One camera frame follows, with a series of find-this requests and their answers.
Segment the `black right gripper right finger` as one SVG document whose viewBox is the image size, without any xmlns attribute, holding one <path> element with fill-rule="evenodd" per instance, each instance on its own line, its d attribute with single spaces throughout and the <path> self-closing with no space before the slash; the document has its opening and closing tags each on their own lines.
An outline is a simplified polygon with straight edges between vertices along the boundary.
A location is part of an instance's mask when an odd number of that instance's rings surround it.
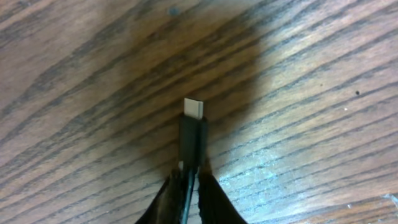
<svg viewBox="0 0 398 224">
<path fill-rule="evenodd" d="M 202 224 L 247 224 L 212 173 L 208 159 L 198 173 L 198 208 Z"/>
</svg>

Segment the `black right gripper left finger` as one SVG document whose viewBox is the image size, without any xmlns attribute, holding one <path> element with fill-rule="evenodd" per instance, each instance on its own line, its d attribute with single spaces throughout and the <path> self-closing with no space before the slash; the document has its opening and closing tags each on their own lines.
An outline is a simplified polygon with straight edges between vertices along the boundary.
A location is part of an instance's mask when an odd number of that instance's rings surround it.
<svg viewBox="0 0 398 224">
<path fill-rule="evenodd" d="M 172 169 L 164 184 L 136 224 L 182 224 L 187 194 L 187 176 Z"/>
</svg>

